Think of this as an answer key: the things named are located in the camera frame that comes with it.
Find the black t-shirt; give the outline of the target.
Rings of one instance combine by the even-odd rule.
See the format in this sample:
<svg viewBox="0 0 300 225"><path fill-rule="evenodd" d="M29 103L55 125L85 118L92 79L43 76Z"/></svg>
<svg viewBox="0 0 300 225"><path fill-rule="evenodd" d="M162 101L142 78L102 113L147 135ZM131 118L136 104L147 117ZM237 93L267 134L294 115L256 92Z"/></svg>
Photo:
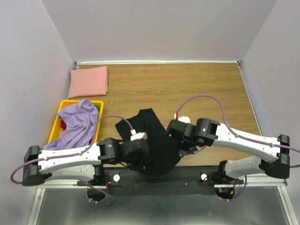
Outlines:
<svg viewBox="0 0 300 225"><path fill-rule="evenodd" d="M139 113L127 119L136 132L145 132L148 136L149 152L142 163L129 165L131 170L148 176L163 176L169 173L180 161L176 140L166 134L153 109L141 109Z"/></svg>

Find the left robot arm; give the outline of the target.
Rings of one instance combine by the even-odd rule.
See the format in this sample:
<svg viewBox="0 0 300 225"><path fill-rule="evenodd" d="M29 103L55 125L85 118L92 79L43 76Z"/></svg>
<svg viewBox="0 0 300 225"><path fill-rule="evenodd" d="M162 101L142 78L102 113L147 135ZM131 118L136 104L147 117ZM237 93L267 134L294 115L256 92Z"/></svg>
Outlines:
<svg viewBox="0 0 300 225"><path fill-rule="evenodd" d="M145 139L121 141L106 138L103 141L67 150L43 150L31 146L24 156L23 186L37 186L50 180L82 180L99 185L105 164L126 163L139 169L149 152Z"/></svg>

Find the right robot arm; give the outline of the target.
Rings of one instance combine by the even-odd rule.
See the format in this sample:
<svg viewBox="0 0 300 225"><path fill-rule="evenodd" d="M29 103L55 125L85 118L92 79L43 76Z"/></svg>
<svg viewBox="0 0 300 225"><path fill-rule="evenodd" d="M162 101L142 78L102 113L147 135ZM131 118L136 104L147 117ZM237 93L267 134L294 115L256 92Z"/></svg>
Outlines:
<svg viewBox="0 0 300 225"><path fill-rule="evenodd" d="M225 124L205 118L192 125L187 117L183 121L171 120L166 133L182 145L187 154L192 148L217 146L251 155L244 159L221 161L216 171L201 176L207 184L229 184L243 176L261 173L277 179L290 176L289 137L286 135L270 138L229 130Z"/></svg>

